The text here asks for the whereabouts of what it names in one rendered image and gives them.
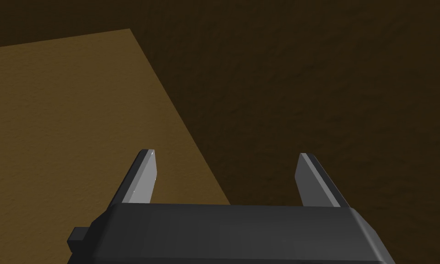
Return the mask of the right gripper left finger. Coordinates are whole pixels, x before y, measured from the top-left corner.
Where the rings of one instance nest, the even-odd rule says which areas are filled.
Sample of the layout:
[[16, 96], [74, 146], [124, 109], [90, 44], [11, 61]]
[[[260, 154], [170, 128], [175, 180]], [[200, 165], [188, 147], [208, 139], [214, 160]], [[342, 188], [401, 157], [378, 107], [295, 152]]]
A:
[[120, 203], [150, 203], [156, 178], [155, 151], [142, 149], [123, 178], [108, 208]]

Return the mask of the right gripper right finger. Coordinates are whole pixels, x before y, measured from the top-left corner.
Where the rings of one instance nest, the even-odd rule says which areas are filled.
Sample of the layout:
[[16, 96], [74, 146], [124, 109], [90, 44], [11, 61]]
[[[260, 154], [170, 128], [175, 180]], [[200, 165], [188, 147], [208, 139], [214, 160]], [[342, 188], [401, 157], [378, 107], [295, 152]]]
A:
[[330, 176], [311, 153], [300, 153], [295, 181], [303, 206], [349, 207]]

